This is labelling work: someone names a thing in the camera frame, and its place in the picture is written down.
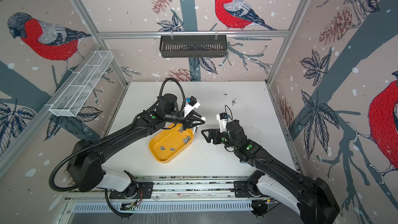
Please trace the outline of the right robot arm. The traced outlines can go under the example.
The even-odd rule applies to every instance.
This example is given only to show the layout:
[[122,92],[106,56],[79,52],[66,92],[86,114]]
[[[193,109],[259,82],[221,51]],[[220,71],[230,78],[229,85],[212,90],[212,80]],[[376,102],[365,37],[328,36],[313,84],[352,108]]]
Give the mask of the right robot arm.
[[232,147],[241,162],[256,168],[247,180],[254,196],[265,195],[295,211],[305,224],[332,224],[340,207],[329,185],[323,179],[312,179],[273,157],[258,143],[249,139],[238,120],[221,129],[202,132],[207,143]]

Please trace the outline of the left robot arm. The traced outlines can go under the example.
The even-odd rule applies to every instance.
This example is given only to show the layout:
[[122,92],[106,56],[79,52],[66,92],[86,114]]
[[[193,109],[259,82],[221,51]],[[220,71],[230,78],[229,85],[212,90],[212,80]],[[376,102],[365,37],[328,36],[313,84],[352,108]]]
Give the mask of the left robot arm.
[[[181,124],[183,130],[203,125],[205,117],[195,111],[200,105],[199,101],[193,96],[187,98],[182,94],[182,105],[179,107],[177,96],[163,93],[167,82],[174,82],[178,88],[182,87],[176,79],[167,78],[161,85],[155,103],[137,114],[131,124],[100,139],[97,143],[87,140],[76,143],[72,154],[63,159],[50,173],[49,187],[57,192],[75,189],[87,192],[94,188],[123,192],[132,186],[135,179],[129,172],[107,171],[102,165],[109,158],[140,139],[151,136],[159,130],[167,130],[167,123]],[[75,183],[74,186],[56,185],[56,174],[63,166],[66,166]]]

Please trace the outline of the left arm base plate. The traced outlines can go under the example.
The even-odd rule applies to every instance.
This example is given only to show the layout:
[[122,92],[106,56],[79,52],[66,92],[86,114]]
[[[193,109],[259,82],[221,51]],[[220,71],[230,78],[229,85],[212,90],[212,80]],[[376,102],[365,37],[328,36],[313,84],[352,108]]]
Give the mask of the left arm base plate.
[[112,200],[150,199],[153,186],[153,182],[135,182],[132,186],[128,186],[127,189],[122,192],[112,190],[109,198]]

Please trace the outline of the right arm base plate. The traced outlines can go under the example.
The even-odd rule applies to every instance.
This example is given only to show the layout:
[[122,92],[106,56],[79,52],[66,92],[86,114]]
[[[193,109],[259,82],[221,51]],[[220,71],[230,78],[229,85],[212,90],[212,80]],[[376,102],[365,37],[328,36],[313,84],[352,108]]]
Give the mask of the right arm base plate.
[[260,193],[258,190],[250,189],[248,182],[245,180],[238,180],[233,182],[231,192],[235,194],[236,198],[271,198],[268,195]]

